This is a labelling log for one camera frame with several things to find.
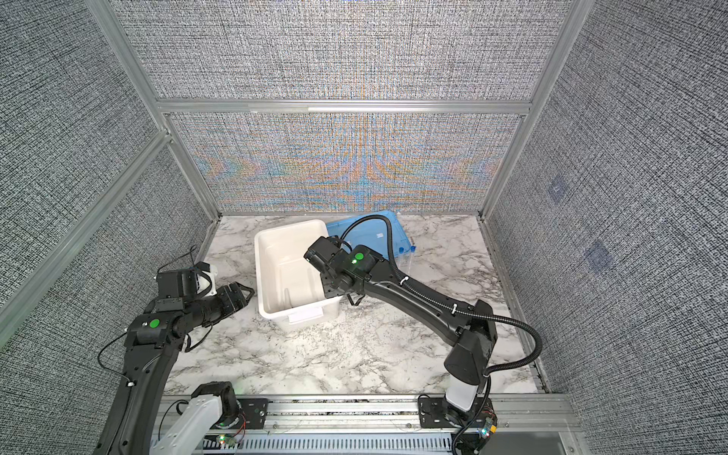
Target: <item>cable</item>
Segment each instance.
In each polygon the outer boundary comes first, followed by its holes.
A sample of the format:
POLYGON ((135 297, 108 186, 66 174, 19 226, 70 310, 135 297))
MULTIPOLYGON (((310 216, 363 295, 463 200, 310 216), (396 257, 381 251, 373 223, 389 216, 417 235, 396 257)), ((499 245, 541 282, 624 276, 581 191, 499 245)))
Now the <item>cable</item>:
POLYGON ((523 321, 519 321, 517 319, 513 319, 510 317, 505 316, 497 316, 495 314, 480 314, 480 313, 474 313, 474 312, 467 312, 462 311, 461 309, 457 309, 457 305, 453 306, 455 302, 450 303, 444 303, 442 301, 437 300, 436 298, 429 297, 425 292, 417 290, 417 285, 424 286, 420 282, 416 282, 415 280, 409 280, 408 277, 403 274, 398 268, 397 268, 397 262, 395 261, 395 253, 394 248, 392 246, 392 223, 389 221, 389 219, 384 215, 367 215, 362 218, 359 218, 354 223, 352 223, 351 226, 349 226, 344 233, 341 235, 341 239, 343 240, 349 232, 351 232, 352 229, 354 229, 357 225, 363 223, 364 221, 369 220, 382 220, 387 225, 387 255, 389 257, 389 265, 392 267, 392 270, 395 273, 395 277, 397 278, 397 281, 401 283, 400 285, 405 288, 406 290, 412 292, 415 296, 418 296, 419 298, 430 302, 431 304, 434 304, 436 306, 439 306, 440 308, 451 312, 453 314, 461 314, 467 317, 474 317, 477 319, 484 319, 484 320, 491 320, 496 323, 501 324, 508 324, 513 325, 517 328, 520 328, 521 330, 527 332, 531 337, 534 339, 534 349, 531 351, 531 354, 525 356, 524 358, 520 360, 516 360, 515 362, 509 362, 509 363, 502 363, 500 365, 491 365, 486 368, 486 370, 483 372, 484 376, 490 376, 491 373, 495 371, 503 371, 503 370, 512 370, 514 368, 520 368, 522 366, 528 365, 529 363, 536 360, 539 355, 541 355, 541 350, 543 348, 543 342, 541 340, 541 336, 539 333, 531 327, 530 325, 526 324, 523 321))
POLYGON ((488 395, 490 395, 490 394, 491 394, 491 377, 488 376, 488 378, 486 379, 486 392, 483 395, 483 401, 480 402, 480 407, 475 412, 475 415, 472 417, 472 419, 469 420, 468 423, 466 423, 463 426, 463 428, 461 428, 460 431, 458 431, 457 434, 455 434, 455 438, 453 438, 453 445, 452 445, 452 447, 450 447, 453 455, 457 455, 457 453, 455 452, 455 445, 457 444, 458 439, 460 439, 460 437, 463 435, 463 433, 465 433, 467 431, 467 429, 470 428, 470 426, 473 423, 475 423, 475 420, 478 418, 478 416, 480 416, 480 413, 483 412, 483 408, 486 406, 486 401, 488 401, 488 395))
POLYGON ((177 403, 186 403, 186 404, 189 404, 189 401, 187 401, 187 400, 177 400, 174 403, 172 403, 169 408, 167 408, 167 410, 165 411, 164 414, 162 414, 162 420, 159 421, 159 431, 157 432, 157 440, 162 440, 162 423, 165 421, 165 417, 167 416, 167 413, 170 411, 170 409, 172 409, 172 406, 174 406, 177 403))
POLYGON ((131 380, 131 379, 129 378, 129 376, 127 376, 127 375, 125 375, 125 374, 123 374, 123 373, 120 373, 120 372, 118 372, 118 371, 116 371, 116 370, 112 370, 111 368, 109 368, 109 367, 106 367, 106 366, 105 366, 105 365, 104 365, 103 363, 101 363, 101 355, 103 354, 103 352, 104 352, 104 351, 106 351, 106 348, 108 348, 109 346, 111 346, 112 344, 114 344, 114 342, 115 342, 116 340, 120 339, 121 337, 123 337, 123 336, 124 336, 124 335, 126 335, 126 334, 127 334, 127 333, 126 333, 126 331, 125 331, 125 332, 123 332, 123 333, 122 333, 121 335, 119 335, 119 336, 117 336, 117 337, 116 337, 115 339, 111 340, 111 341, 110 341, 110 342, 109 342, 109 343, 108 343, 108 344, 107 344, 106 346, 102 347, 102 348, 101 348, 101 351, 99 351, 99 352, 98 352, 98 355, 96 356, 96 361, 98 362, 98 365, 99 365, 99 366, 100 366, 101 368, 103 368, 104 370, 110 371, 110 372, 112 372, 112 373, 114 373, 114 374, 118 374, 118 375, 119 375, 119 376, 121 376, 122 378, 126 379, 126 380, 127 380, 127 384, 128 384, 128 383, 130 383, 130 382, 133 382, 133 381, 132 381, 132 380, 131 380))
POLYGON ((242 414, 242 427, 240 427, 237 430, 237 433, 235 433, 232 436, 232 440, 235 441, 235 452, 233 453, 233 455, 235 455, 237 453, 238 449, 240 448, 240 444, 242 443, 242 440, 245 437, 245 427, 246 427, 245 422, 248 420, 248 418, 245 417, 245 413, 244 412, 240 411, 240 413, 242 414), (240 430, 242 430, 242 436, 240 437, 240 440, 237 440, 235 438, 240 434, 240 430))
POLYGON ((235 433, 234 435, 232 435, 233 438, 235 438, 236 436, 238 436, 240 434, 240 430, 242 430, 242 436, 245 437, 245 422, 248 420, 248 418, 245 417, 245 413, 244 412, 240 411, 240 413, 242 414, 242 427, 240 427, 237 430, 237 433, 235 433))
POLYGON ((153 359, 151 359, 150 361, 148 361, 148 362, 146 363, 146 365, 144 365, 144 366, 143 366, 143 367, 141 368, 141 370, 142 370, 142 371, 146 370, 146 367, 150 366, 152 362, 154 362, 154 361, 155 361, 156 359, 160 358, 161 356, 162 356, 161 354, 160 354, 160 355, 157 355, 157 356, 156 356, 155 358, 153 358, 153 359))
POLYGON ((213 327, 214 327, 214 325, 211 325, 211 326, 210 326, 210 330, 208 330, 208 331, 207 331, 207 333, 205 334, 205 336, 203 336, 201 340, 199 340, 199 341, 198 341, 197 343, 195 343, 193 347, 190 347, 190 346, 189 346, 189 345, 190 345, 190 344, 192 343, 192 337, 191 337, 191 336, 189 335, 189 333, 188 333, 188 334, 187 334, 187 347, 186 347, 186 348, 184 349, 184 352, 190 352, 190 351, 192 351, 192 350, 193 350, 194 348, 196 348, 196 347, 198 347, 198 346, 199 346, 200 344, 202 344, 202 342, 203 342, 203 341, 204 341, 204 340, 205 340, 205 339, 207 338, 207 335, 210 335, 210 332, 212 332, 212 331, 213 331, 213 327))
POLYGON ((189 248, 189 251, 187 253, 184 253, 182 256, 177 256, 172 261, 169 261, 166 264, 164 264, 163 266, 159 267, 157 269, 157 274, 159 274, 162 271, 162 269, 164 269, 166 266, 170 265, 172 262, 179 261, 180 259, 182 259, 183 257, 185 257, 187 255, 189 255, 189 258, 192 261, 192 266, 194 267, 194 259, 192 258, 192 252, 195 251, 196 249, 197 249, 197 245, 192 245, 189 248))
MULTIPOLYGON (((183 411, 180 411, 180 404, 183 404, 183 403, 177 403, 177 406, 175 407, 175 410, 177 411, 177 414, 182 415, 183 411)), ((184 400, 184 404, 188 405, 189 404, 189 401, 184 400)))

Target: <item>aluminum frame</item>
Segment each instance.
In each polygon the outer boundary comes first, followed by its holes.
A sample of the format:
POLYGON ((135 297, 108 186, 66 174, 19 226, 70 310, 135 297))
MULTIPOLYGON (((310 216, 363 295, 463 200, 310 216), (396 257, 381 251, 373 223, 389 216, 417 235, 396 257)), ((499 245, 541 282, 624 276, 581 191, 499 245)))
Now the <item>aluminum frame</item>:
MULTIPOLYGON (((498 244, 493 237, 493 232, 488 227, 488 224, 483 220, 478 221, 478 226, 480 227, 481 235, 483 235, 483 240, 486 243, 486 248, 488 248, 491 263, 493 263, 493 267, 495 267, 496 273, 498 274, 503 298, 505 299, 506 305, 508 305, 511 317, 528 323, 526 316, 523 314, 521 303, 518 301, 518 295, 516 295, 515 289, 513 288, 513 283, 510 281, 508 269, 503 261, 500 248, 498 248, 498 244)), ((524 331, 516 331, 516 333, 518 333, 518 338, 521 340, 523 350, 526 351, 526 353, 533 351, 535 346, 534 340, 524 331)), ((535 362, 529 364, 529 367, 531 368, 531 376, 534 378, 536 388, 549 393, 552 390, 551 383, 549 382, 548 375, 546 374, 541 358, 537 358, 535 362)))
MULTIPOLYGON (((222 212, 221 216, 357 216, 367 215, 371 211, 362 212, 222 212)), ((397 211, 398 215, 473 215, 478 216, 478 212, 406 212, 397 211)))
POLYGON ((527 115, 528 100, 244 100, 158 98, 157 108, 173 112, 250 112, 260 114, 312 114, 340 112, 426 114, 527 115))
MULTIPOLYGON (((442 397, 442 394, 428 394, 442 397)), ((238 395, 268 398, 268 416, 262 430, 251 433, 442 433, 448 429, 421 428, 418 394, 408 395, 238 395)), ((165 395, 159 404, 154 428, 164 412, 185 395, 165 395)), ((498 432, 581 432, 579 419, 564 394, 491 394, 498 414, 498 432)), ((162 432, 172 426, 177 413, 168 413, 162 432)), ((227 433, 211 430, 209 435, 227 433)))
POLYGON ((127 195, 132 185, 169 140, 170 135, 166 131, 157 132, 55 246, 35 272, 20 285, 5 305, 0 307, 0 348, 10 340, 20 324, 35 309, 53 283, 76 258, 86 242, 101 227, 116 204, 127 195))
POLYGON ((210 251, 210 245, 213 244, 213 240, 215 239, 215 234, 217 234, 218 227, 220 227, 220 220, 214 220, 207 227, 207 232, 205 233, 205 240, 199 246, 199 250, 197 251, 197 254, 195 255, 195 259, 194 259, 195 263, 205 260, 205 256, 207 256, 207 252, 210 251))
POLYGON ((559 432, 566 455, 591 455, 584 432, 559 432))
POLYGON ((561 29, 558 32, 556 42, 551 48, 551 53, 546 60, 546 64, 544 65, 544 69, 536 85, 536 89, 534 90, 534 96, 531 99, 533 107, 529 114, 518 125, 513 136, 513 141, 509 149, 506 151, 506 154, 503 156, 500 166, 498 166, 498 170, 496 171, 493 180, 491 181, 491 185, 486 192, 486 197, 480 209, 480 216, 482 219, 490 218, 493 213, 493 210, 498 203, 498 199, 503 193, 503 189, 508 182, 508 178, 513 172, 513 168, 515 167, 516 162, 518 162, 518 158, 521 156, 523 148, 526 146, 526 142, 531 135, 531 131, 533 131, 534 126, 538 122, 539 115, 541 114, 541 111, 543 111, 546 101, 551 95, 551 90, 553 90, 556 80, 561 74, 561 70, 566 63, 566 58, 569 56, 571 48, 574 46, 574 43, 579 36, 579 32, 581 31, 582 26, 586 21, 586 17, 593 5, 594 0, 574 0, 574 3, 571 5, 569 13, 566 15, 566 19, 564 19, 561 29))
POLYGON ((108 0, 86 0, 86 5, 93 14, 99 28, 103 32, 112 50, 119 58, 119 62, 129 76, 132 85, 137 91, 139 98, 144 103, 149 115, 154 120, 157 128, 167 130, 172 135, 171 149, 180 170, 187 179, 195 197, 205 209, 211 221, 219 218, 218 209, 212 192, 207 187, 205 179, 194 163, 192 156, 184 146, 183 141, 168 122, 167 117, 157 108, 157 91, 154 89, 149 77, 136 55, 122 24, 116 17, 114 9, 108 0))

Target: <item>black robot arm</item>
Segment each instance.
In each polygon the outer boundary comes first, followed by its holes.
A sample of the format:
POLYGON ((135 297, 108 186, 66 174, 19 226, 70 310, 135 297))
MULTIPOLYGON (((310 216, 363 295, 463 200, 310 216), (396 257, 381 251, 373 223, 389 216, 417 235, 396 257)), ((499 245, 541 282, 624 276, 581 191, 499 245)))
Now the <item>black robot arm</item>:
POLYGON ((451 382, 446 400, 462 414, 461 417, 476 412, 472 405, 475 393, 482 392, 491 373, 528 365, 541 353, 541 337, 530 325, 510 317, 496 316, 484 301, 478 300, 470 306, 444 296, 402 273, 395 263, 392 224, 386 216, 367 215, 356 220, 344 231, 341 239, 320 237, 304 257, 320 272, 327 297, 351 292, 377 297, 421 321, 453 347, 445 359, 445 368, 456 381, 451 382), (381 220, 387 225, 389 259, 364 245, 357 245, 348 252, 341 247, 346 235, 356 225, 369 220, 381 220), (488 366, 497 340, 496 322, 514 325, 531 334, 534 338, 533 352, 515 362, 488 366))
POLYGON ((485 369, 497 340, 496 328, 493 321, 475 319, 471 314, 493 314, 486 302, 478 301, 473 307, 411 277, 404 280, 408 284, 405 287, 381 254, 364 245, 347 252, 337 243, 336 238, 320 237, 304 256, 321 273, 327 297, 354 292, 397 307, 453 347, 445 359, 445 368, 450 374, 479 389, 485 384, 485 369), (451 311, 418 296, 409 287, 445 302, 451 311))
MULTIPOLYGON (((159 296, 153 305, 157 312, 148 308, 127 329, 122 371, 125 377, 116 389, 94 455, 149 453, 159 402, 185 338, 193 329, 212 327, 244 308, 255 293, 234 282, 207 296, 211 281, 206 289, 197 290, 197 277, 205 278, 204 271, 209 272, 208 264, 198 263, 190 269, 157 275, 159 296)), ((229 401, 223 400, 221 420, 232 422, 238 413, 226 409, 229 401)))

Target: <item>white marble surface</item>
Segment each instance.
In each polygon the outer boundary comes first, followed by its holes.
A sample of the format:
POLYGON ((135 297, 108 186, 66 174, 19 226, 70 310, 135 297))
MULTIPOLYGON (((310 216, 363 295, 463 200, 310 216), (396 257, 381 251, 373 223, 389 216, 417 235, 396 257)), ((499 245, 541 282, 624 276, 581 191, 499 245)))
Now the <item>white marble surface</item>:
MULTIPOLYGON (((324 222, 347 217, 321 216, 324 222)), ((206 261, 219 284, 256 287, 253 236, 263 229, 311 219, 303 216, 225 217, 206 261)), ((483 238, 471 215, 401 215, 417 245, 411 275, 449 296, 493 306, 510 316, 483 238)), ((208 381, 231 381, 238 394, 444 392, 450 350, 420 322, 389 304, 346 299, 339 318, 285 333, 258 314, 258 302, 218 324, 205 343, 180 353, 166 393, 189 394, 208 381)), ((523 357, 515 329, 498 324, 491 363, 523 357)), ((207 329, 197 329, 193 342, 207 329)), ((494 373, 493 393, 536 392, 528 368, 494 373)))

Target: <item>gray textured wall panel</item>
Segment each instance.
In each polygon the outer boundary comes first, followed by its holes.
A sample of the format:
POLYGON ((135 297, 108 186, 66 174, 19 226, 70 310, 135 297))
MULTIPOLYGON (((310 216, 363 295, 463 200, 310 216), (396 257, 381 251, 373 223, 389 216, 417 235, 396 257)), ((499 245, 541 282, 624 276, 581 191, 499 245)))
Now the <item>gray textured wall panel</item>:
POLYGON ((728 451, 727 22, 598 1, 490 219, 596 454, 728 451))
POLYGON ((504 114, 173 114, 224 212, 476 211, 504 114))
MULTIPOLYGON (((161 151, 0 350, 0 452, 92 451, 119 383, 96 354, 155 297, 157 267, 199 247, 207 224, 171 153, 161 151)), ((105 364, 120 369, 123 352, 118 341, 105 364)))
POLYGON ((157 130, 83 1, 0 25, 1 306, 157 130))
POLYGON ((529 99, 569 0, 113 0, 167 98, 529 99))

